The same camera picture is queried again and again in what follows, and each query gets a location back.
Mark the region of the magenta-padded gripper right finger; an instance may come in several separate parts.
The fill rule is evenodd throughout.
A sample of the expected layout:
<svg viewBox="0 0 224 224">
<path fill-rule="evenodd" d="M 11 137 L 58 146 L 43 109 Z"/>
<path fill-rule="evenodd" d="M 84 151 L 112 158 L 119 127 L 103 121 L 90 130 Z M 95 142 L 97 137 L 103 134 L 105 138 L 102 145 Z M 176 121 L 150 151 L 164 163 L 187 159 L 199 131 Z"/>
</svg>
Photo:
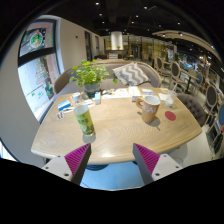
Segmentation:
<svg viewBox="0 0 224 224">
<path fill-rule="evenodd" d="M 168 154 L 159 155 L 137 143 L 133 144 L 133 154 L 145 185 L 182 169 Z"/>
</svg>

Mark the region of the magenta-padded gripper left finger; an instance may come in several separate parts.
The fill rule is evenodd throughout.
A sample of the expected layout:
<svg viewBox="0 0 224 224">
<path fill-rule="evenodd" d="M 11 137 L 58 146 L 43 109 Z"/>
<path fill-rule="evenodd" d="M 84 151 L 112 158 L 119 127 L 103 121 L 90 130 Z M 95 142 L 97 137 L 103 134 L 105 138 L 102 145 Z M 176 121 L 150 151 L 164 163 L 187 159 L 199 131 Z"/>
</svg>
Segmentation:
<svg viewBox="0 0 224 224">
<path fill-rule="evenodd" d="M 91 144 L 87 143 L 65 156 L 58 155 L 54 157 L 42 169 L 79 185 L 90 155 Z"/>
</svg>

